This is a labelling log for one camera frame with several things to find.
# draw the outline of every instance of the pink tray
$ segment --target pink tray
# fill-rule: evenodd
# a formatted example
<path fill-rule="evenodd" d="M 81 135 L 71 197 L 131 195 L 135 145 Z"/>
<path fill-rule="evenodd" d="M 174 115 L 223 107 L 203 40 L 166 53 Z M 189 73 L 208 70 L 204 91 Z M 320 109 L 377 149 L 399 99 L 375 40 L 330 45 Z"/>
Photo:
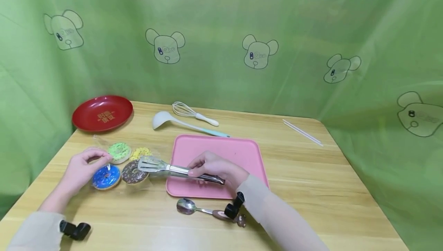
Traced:
<path fill-rule="evenodd" d="M 267 187 L 265 167 L 258 144 L 243 138 L 221 138 L 199 135 L 180 135 L 175 138 L 171 164 L 187 166 L 204 151 L 212 151 L 260 178 Z M 170 176 L 166 180 L 166 191 L 175 197 L 233 199 L 235 196 L 227 186 Z"/>

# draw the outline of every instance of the chopstick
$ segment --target chopstick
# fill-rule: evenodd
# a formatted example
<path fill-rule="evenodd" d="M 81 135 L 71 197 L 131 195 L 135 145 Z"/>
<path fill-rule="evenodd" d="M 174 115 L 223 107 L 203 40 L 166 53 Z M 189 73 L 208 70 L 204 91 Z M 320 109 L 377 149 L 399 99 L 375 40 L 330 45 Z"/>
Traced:
<path fill-rule="evenodd" d="M 312 140 L 314 143 L 317 143 L 320 146 L 323 146 L 323 144 L 321 144 L 321 141 L 314 138 L 312 135 L 306 133 L 305 131 L 303 131 L 302 129 L 296 127 L 295 125 L 293 125 L 292 123 L 290 123 L 289 121 L 283 120 L 283 123 L 288 126 L 289 128 L 299 132 L 300 134 L 304 135 L 305 137 L 309 138 L 310 140 Z"/>

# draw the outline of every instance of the donut sprinkles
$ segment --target donut sprinkles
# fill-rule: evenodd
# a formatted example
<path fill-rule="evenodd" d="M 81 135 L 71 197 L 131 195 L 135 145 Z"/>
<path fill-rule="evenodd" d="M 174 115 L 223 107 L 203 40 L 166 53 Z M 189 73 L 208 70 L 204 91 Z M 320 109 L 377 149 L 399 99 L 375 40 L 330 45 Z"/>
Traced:
<path fill-rule="evenodd" d="M 139 160 L 130 161 L 122 170 L 122 179 L 127 184 L 135 185 L 144 181 L 149 173 L 137 168 Z"/>
<path fill-rule="evenodd" d="M 92 176 L 92 186 L 98 190 L 112 189 L 117 186 L 121 178 L 118 167 L 111 165 L 108 170 L 108 166 L 103 166 Z"/>
<path fill-rule="evenodd" d="M 111 163 L 121 164 L 131 156 L 131 147 L 126 143 L 114 143 L 108 148 L 108 153 L 113 156 Z"/>
<path fill-rule="evenodd" d="M 139 147 L 134 150 L 131 157 L 129 157 L 129 161 L 140 160 L 143 157 L 152 156 L 151 150 L 146 147 Z"/>

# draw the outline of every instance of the blue donut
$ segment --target blue donut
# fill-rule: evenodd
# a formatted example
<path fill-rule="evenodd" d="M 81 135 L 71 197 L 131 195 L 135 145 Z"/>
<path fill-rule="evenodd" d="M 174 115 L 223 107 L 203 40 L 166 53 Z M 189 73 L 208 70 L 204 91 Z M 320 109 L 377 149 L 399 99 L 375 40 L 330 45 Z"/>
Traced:
<path fill-rule="evenodd" d="M 108 166 L 103 166 L 92 176 L 92 186 L 101 190 L 110 189 L 119 183 L 120 178 L 122 175 L 117 166 L 110 165 L 110 170 L 108 170 Z"/>

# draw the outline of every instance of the hand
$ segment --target hand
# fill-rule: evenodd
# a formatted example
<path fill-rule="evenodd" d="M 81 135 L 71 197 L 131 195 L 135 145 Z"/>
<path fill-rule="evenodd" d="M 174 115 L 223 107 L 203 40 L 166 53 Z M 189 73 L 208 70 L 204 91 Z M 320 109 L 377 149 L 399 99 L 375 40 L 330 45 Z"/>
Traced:
<path fill-rule="evenodd" d="M 97 147 L 89 147 L 80 154 L 73 155 L 60 180 L 59 187 L 65 192 L 76 195 L 87 184 L 94 173 L 110 163 L 112 156 Z"/>
<path fill-rule="evenodd" d="M 188 168 L 192 169 L 188 173 L 191 177 L 198 177 L 204 173 L 217 175 L 230 182 L 233 189 L 237 189 L 249 176 L 242 167 L 210 151 L 205 151 L 192 160 Z"/>
<path fill-rule="evenodd" d="M 62 179 L 38 210 L 62 214 L 70 199 L 87 184 L 97 170 L 111 160 L 111 155 L 96 147 L 87 148 L 80 154 L 73 155 Z"/>

